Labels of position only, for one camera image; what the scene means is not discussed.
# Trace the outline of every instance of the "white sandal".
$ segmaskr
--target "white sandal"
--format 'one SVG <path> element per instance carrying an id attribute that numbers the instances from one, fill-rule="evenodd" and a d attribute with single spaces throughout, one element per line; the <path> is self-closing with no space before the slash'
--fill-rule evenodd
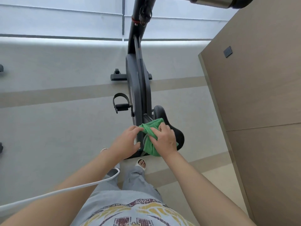
<path id="1" fill-rule="evenodd" d="M 118 169 L 120 169 L 120 163 L 118 163 L 115 167 L 118 168 Z"/>
<path id="2" fill-rule="evenodd" d="M 143 161 L 144 161 L 144 163 L 145 163 L 145 168 L 139 165 L 139 161 L 140 161 L 140 160 L 143 160 Z M 138 160 L 137 160 L 137 162 L 136 162 L 136 165 L 135 165 L 135 166 L 139 166 L 139 167 L 141 167 L 141 168 L 142 168 L 142 169 L 145 171 L 145 169 L 146 169 L 146 162 L 145 162 L 145 160 L 144 160 L 144 159 L 141 159 L 141 158 L 140 158 L 140 159 L 138 159 Z"/>

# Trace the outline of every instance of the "person's left hand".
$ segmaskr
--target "person's left hand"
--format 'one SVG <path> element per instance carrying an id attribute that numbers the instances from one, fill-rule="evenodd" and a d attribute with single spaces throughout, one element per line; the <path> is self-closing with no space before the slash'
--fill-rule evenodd
<path id="1" fill-rule="evenodd" d="M 140 142 L 134 145 L 134 140 L 138 132 L 144 128 L 137 126 L 130 126 L 120 136 L 118 136 L 110 147 L 110 151 L 113 151 L 120 160 L 127 159 L 132 156 L 140 148 Z"/>

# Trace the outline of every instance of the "person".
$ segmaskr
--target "person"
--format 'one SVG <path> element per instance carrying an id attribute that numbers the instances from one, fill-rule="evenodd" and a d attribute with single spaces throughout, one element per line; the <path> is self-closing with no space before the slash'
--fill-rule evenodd
<path id="1" fill-rule="evenodd" d="M 143 128 L 131 126 L 115 139 L 110 148 L 67 178 L 57 189 L 101 180 L 118 163 L 140 148 L 135 137 Z M 161 123 L 150 137 L 158 153 L 178 180 L 198 223 L 203 225 L 255 225 L 249 217 L 203 175 L 192 167 L 176 148 L 175 133 Z M 126 175 L 123 190 L 114 178 L 90 186 L 32 202 L 1 226 L 174 226 L 192 224 L 164 204 L 160 194 L 145 181 L 146 163 L 139 160 Z"/>

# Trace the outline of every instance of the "green cloth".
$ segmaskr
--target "green cloth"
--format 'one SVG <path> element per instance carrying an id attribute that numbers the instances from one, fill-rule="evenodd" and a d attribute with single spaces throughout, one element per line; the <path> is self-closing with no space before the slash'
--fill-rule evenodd
<path id="1" fill-rule="evenodd" d="M 142 132 L 144 132 L 145 134 L 145 137 L 144 137 L 144 149 L 143 151 L 145 151 L 146 153 L 148 153 L 149 155 L 151 156 L 160 156 L 160 154 L 157 152 L 156 148 L 153 146 L 149 136 L 155 138 L 156 140 L 158 139 L 157 136 L 153 133 L 153 131 L 150 129 L 151 127 L 152 128 L 156 128 L 159 130 L 159 125 L 164 122 L 163 118 L 160 118 L 160 119 L 156 119 L 154 121 L 151 121 L 147 124 L 142 124 L 140 125 L 139 127 L 142 127 L 144 128 L 144 130 Z"/>

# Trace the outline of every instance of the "gray pants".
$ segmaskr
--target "gray pants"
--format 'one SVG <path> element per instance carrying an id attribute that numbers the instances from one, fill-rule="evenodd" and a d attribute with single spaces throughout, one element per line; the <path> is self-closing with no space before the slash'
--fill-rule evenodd
<path id="1" fill-rule="evenodd" d="M 104 178 L 111 177 L 114 174 L 116 174 L 116 170 L 112 169 Z M 117 180 L 118 180 L 118 176 L 116 176 L 110 181 L 102 182 L 98 184 L 98 186 L 95 188 L 91 196 L 94 196 L 95 194 L 104 190 L 120 190 L 119 187 L 117 186 Z M 153 196 L 157 200 L 163 202 L 162 197 L 160 193 L 157 191 L 157 189 L 155 189 L 151 184 L 145 181 L 144 170 L 142 169 L 142 167 L 139 166 L 133 167 L 133 169 L 129 170 L 126 173 L 122 190 L 133 190 L 133 191 L 144 192 L 146 194 Z"/>

